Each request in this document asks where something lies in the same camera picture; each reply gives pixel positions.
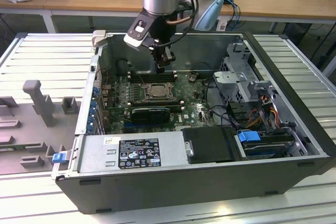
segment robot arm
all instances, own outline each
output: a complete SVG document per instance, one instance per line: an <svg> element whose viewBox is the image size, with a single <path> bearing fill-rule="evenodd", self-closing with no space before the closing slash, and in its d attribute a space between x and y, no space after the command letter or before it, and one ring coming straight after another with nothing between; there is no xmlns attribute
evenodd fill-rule
<svg viewBox="0 0 336 224"><path fill-rule="evenodd" d="M164 66L175 60L170 46L191 28L210 30L222 5L223 0L143 0L143 10L124 41L135 48L141 45L149 48L155 60L156 72L164 72ZM187 28L180 38L171 41L178 24L184 24Z"/></svg>

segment warning label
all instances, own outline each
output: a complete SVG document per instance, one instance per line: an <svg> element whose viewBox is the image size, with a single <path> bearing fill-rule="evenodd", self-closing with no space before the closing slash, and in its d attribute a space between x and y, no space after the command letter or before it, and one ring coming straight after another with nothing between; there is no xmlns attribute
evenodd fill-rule
<svg viewBox="0 0 336 224"><path fill-rule="evenodd" d="M120 140L120 169L161 166L159 139Z"/></svg>

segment aluminum profile table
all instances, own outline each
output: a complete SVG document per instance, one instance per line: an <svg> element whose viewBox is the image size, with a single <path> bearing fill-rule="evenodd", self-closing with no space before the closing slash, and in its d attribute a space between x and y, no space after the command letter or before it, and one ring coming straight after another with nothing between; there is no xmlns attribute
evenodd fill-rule
<svg viewBox="0 0 336 224"><path fill-rule="evenodd" d="M309 64L306 57L290 41L278 36L256 36L256 38L306 105L315 113L322 126L335 139L333 135L335 114L332 113L335 96L332 84L313 65ZM15 47L16 49L21 47L18 43L18 41L12 43L12 49L7 52L7 57L10 57L9 52ZM259 71L267 79L261 68ZM323 175L304 179L284 195L89 216L78 212L76 206L51 180L50 173L1 176L0 188L0 224L59 223L60 221L109 224L336 222L335 168Z"/></svg>
<svg viewBox="0 0 336 224"><path fill-rule="evenodd" d="M278 35L255 35L274 64L336 143L336 88L289 40ZM265 80L268 76L259 64Z"/></svg>
<svg viewBox="0 0 336 224"><path fill-rule="evenodd" d="M91 57L92 34L27 34L15 38L0 58L0 97L31 103L26 80L40 80L53 102L75 97L81 102Z"/></svg>

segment motherboard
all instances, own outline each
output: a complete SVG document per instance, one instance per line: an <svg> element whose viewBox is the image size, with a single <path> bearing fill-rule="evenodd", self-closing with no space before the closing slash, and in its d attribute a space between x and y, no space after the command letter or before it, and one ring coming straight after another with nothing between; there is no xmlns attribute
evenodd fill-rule
<svg viewBox="0 0 336 224"><path fill-rule="evenodd" d="M206 79L190 73L128 74L106 82L108 134L180 131L215 126L205 104Z"/></svg>

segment blue cable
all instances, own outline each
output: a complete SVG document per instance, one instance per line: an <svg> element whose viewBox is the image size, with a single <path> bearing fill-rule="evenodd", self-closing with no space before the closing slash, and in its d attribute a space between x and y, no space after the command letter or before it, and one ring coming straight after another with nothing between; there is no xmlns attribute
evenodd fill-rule
<svg viewBox="0 0 336 224"><path fill-rule="evenodd" d="M235 3L233 3L231 0L225 0L225 1L228 1L232 7L235 9L235 13L236 13L236 21L235 21L235 24L233 25L231 31L234 30L235 26L237 25L237 22L238 22L238 9L237 9L237 5Z"/></svg>

